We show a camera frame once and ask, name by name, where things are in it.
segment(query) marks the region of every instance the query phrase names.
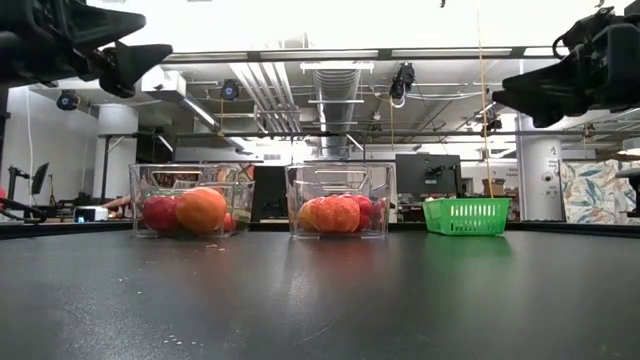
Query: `column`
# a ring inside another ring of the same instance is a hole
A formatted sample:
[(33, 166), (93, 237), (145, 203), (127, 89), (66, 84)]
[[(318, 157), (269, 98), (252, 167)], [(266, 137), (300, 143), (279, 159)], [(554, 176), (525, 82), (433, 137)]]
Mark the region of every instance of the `column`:
[[(531, 117), (519, 114), (516, 129), (533, 127)], [(520, 217), (522, 220), (564, 220), (560, 162), (562, 148), (558, 136), (518, 136), (516, 138)]]
[[(121, 104), (100, 106), (98, 115), (98, 135), (131, 134), (138, 131), (138, 111)], [(114, 137), (110, 146), (118, 141)], [(105, 197), (115, 198), (129, 194), (129, 165), (136, 163), (136, 139), (123, 139), (109, 153), (107, 168), (107, 188)], [(105, 151), (105, 139), (98, 138), (96, 148), (95, 173), (93, 176), (93, 196), (100, 197), (102, 192), (102, 169)]]

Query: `desk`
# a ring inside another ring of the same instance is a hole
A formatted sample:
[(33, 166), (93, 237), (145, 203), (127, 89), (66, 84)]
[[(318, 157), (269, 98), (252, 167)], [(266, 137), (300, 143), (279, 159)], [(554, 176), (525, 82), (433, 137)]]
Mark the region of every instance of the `desk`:
[(0, 241), (0, 358), (640, 358), (637, 239), (206, 245), (130, 231)]

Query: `clear plastic bin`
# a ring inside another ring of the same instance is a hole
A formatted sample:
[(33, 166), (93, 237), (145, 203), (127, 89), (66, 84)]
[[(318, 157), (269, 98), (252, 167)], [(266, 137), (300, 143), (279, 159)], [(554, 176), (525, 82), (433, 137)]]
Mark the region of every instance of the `clear plastic bin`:
[(285, 171), (294, 237), (387, 235), (391, 165), (292, 165)]
[(255, 183), (234, 181), (238, 172), (233, 165), (130, 165), (134, 233), (210, 238), (247, 230)]

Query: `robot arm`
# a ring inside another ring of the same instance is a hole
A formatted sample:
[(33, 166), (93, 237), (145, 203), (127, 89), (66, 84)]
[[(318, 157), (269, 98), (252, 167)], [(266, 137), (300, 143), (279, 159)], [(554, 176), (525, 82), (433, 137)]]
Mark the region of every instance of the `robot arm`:
[(600, 8), (579, 20), (553, 44), (570, 51), (560, 62), (504, 79), (493, 100), (548, 127), (589, 110), (624, 111), (640, 104), (640, 0), (616, 16)]
[(84, 0), (0, 0), (0, 86), (55, 86), (56, 80), (77, 76), (100, 79), (105, 91), (131, 97), (140, 77), (173, 51), (170, 45), (119, 42), (145, 25), (142, 15), (87, 6)]

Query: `person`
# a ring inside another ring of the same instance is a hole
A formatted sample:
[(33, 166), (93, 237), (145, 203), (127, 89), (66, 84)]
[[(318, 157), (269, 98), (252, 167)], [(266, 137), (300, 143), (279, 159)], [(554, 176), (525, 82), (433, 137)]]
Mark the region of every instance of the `person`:
[(130, 203), (131, 203), (131, 195), (126, 195), (121, 198), (111, 200), (108, 203), (103, 204), (102, 207), (107, 209), (112, 209), (120, 206), (126, 206), (126, 205), (129, 205)]

